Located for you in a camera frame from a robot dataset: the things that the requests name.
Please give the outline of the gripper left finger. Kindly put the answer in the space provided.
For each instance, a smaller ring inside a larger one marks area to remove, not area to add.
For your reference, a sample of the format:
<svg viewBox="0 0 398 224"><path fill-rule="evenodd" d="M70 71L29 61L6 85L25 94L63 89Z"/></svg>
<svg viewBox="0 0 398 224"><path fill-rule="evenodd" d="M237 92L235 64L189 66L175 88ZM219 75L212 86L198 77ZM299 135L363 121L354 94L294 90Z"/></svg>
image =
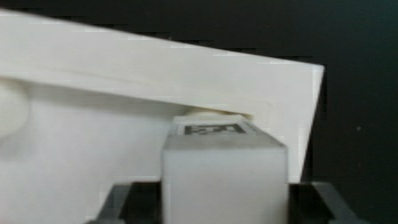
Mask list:
<svg viewBox="0 0 398 224"><path fill-rule="evenodd" d="M123 209L130 194L130 185L114 185L98 216L86 224L127 224Z"/></svg>

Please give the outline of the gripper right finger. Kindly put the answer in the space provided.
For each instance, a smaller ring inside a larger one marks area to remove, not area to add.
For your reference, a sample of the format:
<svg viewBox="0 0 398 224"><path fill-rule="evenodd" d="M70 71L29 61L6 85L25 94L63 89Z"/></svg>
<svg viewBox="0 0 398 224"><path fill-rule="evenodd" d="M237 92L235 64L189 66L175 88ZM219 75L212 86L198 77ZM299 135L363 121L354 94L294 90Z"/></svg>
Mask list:
<svg viewBox="0 0 398 224"><path fill-rule="evenodd" d="M335 185L327 182L315 182L313 187L333 215L327 224L370 224L358 217Z"/></svg>

